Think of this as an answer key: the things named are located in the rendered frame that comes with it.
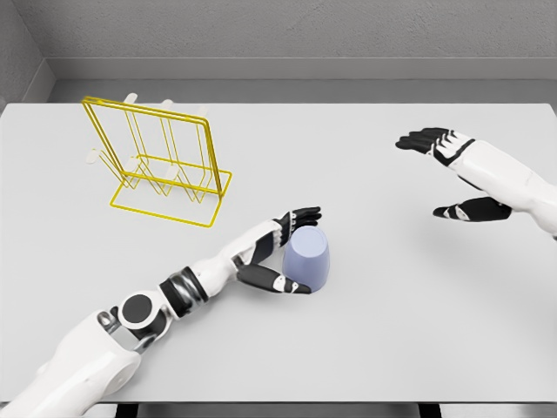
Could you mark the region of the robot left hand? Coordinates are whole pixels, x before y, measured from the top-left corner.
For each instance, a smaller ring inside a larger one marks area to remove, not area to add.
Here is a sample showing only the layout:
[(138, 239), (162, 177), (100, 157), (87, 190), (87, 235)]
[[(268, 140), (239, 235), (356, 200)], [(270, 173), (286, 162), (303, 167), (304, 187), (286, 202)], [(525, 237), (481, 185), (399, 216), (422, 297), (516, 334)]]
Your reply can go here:
[(285, 276), (261, 262), (269, 258), (278, 249), (283, 248), (292, 234), (302, 226), (318, 227), (321, 218), (318, 206), (305, 207), (287, 212), (280, 219), (272, 219), (248, 232), (250, 245), (242, 253), (232, 258), (240, 282), (272, 293), (310, 294), (311, 289)]

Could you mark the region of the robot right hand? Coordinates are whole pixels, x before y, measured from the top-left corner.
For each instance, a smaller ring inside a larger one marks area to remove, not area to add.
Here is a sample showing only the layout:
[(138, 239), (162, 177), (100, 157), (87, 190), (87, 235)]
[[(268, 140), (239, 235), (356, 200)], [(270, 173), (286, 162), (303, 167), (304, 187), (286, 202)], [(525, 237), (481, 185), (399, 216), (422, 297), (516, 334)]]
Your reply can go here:
[(528, 175), (524, 165), (486, 141), (445, 128), (412, 131), (399, 138), (395, 146), (435, 158), (460, 179), (487, 194), (438, 207), (433, 211), (438, 218), (465, 222), (508, 219), (518, 204), (519, 187)]

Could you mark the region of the lavender blue cup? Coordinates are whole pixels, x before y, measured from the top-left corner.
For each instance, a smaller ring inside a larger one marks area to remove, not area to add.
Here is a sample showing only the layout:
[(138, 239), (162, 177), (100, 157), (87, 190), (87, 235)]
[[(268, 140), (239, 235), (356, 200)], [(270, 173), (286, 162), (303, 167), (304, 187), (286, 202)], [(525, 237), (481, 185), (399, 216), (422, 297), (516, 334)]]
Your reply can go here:
[(285, 246), (282, 271), (285, 276), (313, 293), (327, 281), (330, 253), (325, 233), (316, 226), (302, 226)]

